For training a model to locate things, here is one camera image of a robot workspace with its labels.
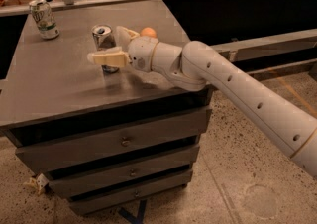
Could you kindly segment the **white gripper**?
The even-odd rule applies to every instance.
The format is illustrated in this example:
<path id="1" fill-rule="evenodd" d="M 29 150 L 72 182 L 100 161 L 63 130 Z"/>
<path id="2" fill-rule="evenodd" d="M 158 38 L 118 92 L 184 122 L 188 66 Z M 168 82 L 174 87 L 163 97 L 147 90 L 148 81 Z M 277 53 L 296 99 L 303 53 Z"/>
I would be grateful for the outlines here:
<path id="1" fill-rule="evenodd" d="M 151 72 L 153 52 L 159 40 L 123 26 L 116 27 L 115 40 L 118 47 L 89 53 L 89 62 L 97 65 L 125 67 L 132 62 L 132 67 L 143 72 Z"/>

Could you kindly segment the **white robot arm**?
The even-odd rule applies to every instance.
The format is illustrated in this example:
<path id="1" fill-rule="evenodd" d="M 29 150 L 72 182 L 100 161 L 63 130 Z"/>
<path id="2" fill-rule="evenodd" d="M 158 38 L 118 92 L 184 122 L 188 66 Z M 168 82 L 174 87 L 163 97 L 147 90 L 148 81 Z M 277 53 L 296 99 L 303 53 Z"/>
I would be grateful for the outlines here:
<path id="1" fill-rule="evenodd" d="M 208 45 L 164 43 L 119 26 L 119 45 L 87 55 L 93 64 L 156 72 L 173 85 L 220 90 L 293 162 L 317 177 L 317 119 L 242 72 Z"/>

